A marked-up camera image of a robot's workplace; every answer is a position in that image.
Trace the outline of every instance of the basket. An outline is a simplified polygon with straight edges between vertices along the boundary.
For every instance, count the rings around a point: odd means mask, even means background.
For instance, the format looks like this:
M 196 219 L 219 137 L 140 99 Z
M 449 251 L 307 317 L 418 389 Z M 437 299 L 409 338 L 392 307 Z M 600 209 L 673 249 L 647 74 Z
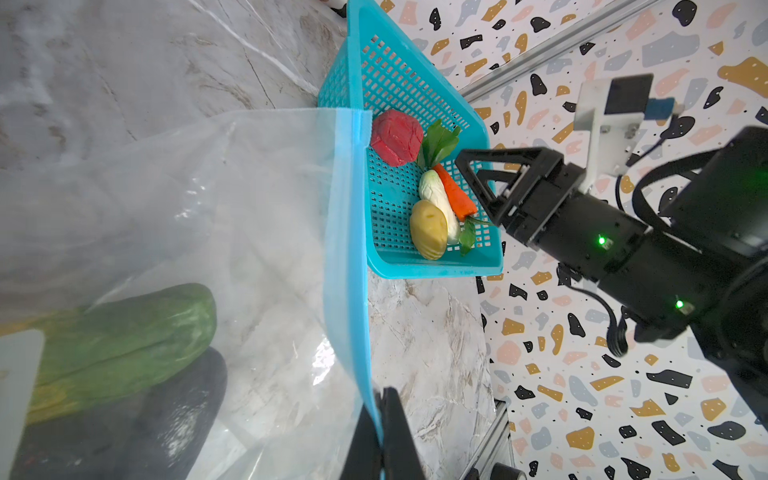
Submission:
M 462 128 L 458 147 L 442 163 L 456 183 L 480 205 L 453 161 L 462 149 L 487 149 L 488 132 L 480 117 L 432 63 L 370 0 L 347 4 L 348 36 L 326 77 L 319 107 L 372 110 L 389 108 L 419 120 L 422 128 L 438 118 L 447 128 Z M 475 168 L 490 168 L 476 164 Z M 487 276 L 501 273 L 498 228 L 477 226 L 475 248 L 462 257 L 448 246 L 439 260 L 426 260 L 411 241 L 409 218 L 419 201 L 422 172 L 410 163 L 390 167 L 368 147 L 366 162 L 366 251 L 371 269 L 384 278 Z M 488 220 L 480 208 L 478 217 Z

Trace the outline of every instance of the transparent plastic bag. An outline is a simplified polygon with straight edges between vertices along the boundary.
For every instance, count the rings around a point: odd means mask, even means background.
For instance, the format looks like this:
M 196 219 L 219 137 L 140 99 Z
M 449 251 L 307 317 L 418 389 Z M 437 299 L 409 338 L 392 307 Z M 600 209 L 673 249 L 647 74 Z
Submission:
M 87 163 L 0 174 L 0 335 L 68 311 L 61 328 L 72 342 L 58 355 L 84 356 L 71 318 L 117 310 L 115 329 L 128 333 L 102 345 L 136 336 L 147 345 L 131 355 L 155 352 L 173 335 L 150 345 L 154 331 L 143 329 L 181 313 L 132 331 L 135 299 L 167 301 L 164 289 L 191 283 L 210 291 L 217 322 L 210 348 L 161 384 L 34 425 L 28 417 L 12 478 L 337 477 L 359 409 L 373 402 L 362 221 L 370 121 L 347 109 L 231 112 Z M 100 381 L 141 377 L 111 373 Z M 56 435 L 101 435 L 113 451 L 53 452 Z M 47 439 L 45 463 L 35 439 Z

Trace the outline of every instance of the carrot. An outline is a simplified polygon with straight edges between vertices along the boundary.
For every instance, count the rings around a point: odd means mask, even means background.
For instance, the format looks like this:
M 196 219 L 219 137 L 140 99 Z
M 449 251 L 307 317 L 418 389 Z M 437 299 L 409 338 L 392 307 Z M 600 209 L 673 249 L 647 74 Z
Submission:
M 445 193 L 448 194 L 448 202 L 451 204 L 453 213 L 456 214 L 459 221 L 463 222 L 466 217 L 478 213 L 478 208 L 472 203 L 472 199 L 469 198 L 469 195 L 467 195 L 464 190 L 453 181 L 441 164 L 435 165 L 432 169 L 437 172 L 438 176 L 440 176 L 442 186 L 445 188 Z

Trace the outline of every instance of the potato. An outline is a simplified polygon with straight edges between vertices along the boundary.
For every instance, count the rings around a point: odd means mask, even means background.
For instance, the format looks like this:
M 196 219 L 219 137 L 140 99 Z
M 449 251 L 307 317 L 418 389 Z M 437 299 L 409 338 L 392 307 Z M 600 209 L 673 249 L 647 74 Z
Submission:
M 411 212 L 411 239 L 427 260 L 437 260 L 448 246 L 448 222 L 439 208 L 421 200 Z

